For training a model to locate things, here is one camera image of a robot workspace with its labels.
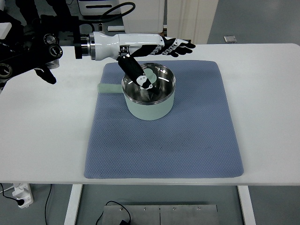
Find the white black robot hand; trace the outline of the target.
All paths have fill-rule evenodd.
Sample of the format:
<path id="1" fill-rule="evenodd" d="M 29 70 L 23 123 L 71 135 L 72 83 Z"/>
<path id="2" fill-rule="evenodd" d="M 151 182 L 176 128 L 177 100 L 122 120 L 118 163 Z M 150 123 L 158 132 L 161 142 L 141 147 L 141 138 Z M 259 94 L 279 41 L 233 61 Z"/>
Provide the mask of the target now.
<path id="1" fill-rule="evenodd" d="M 195 45 L 190 41 L 163 37 L 159 34 L 117 34 L 107 36 L 101 32 L 92 32 L 81 37 L 81 42 L 75 45 L 75 56 L 81 59 L 90 56 L 92 60 L 100 61 L 106 58 L 117 60 L 120 68 L 130 77 L 134 84 L 144 90 L 158 93 L 136 57 L 148 55 L 171 55 L 178 57 L 191 53 Z"/>

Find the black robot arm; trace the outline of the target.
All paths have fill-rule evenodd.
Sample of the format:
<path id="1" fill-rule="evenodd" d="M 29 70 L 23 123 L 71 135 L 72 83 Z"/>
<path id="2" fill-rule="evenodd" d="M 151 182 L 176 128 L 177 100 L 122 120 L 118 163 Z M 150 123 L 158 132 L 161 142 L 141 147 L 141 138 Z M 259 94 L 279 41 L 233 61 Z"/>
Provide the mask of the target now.
<path id="1" fill-rule="evenodd" d="M 58 34 L 72 32 L 74 40 L 79 38 L 79 18 L 41 15 L 32 24 L 23 26 L 4 11 L 1 23 L 11 23 L 7 36 L 0 41 L 0 87 L 22 73 L 35 70 L 44 81 L 55 84 L 50 63 L 62 57 Z"/>

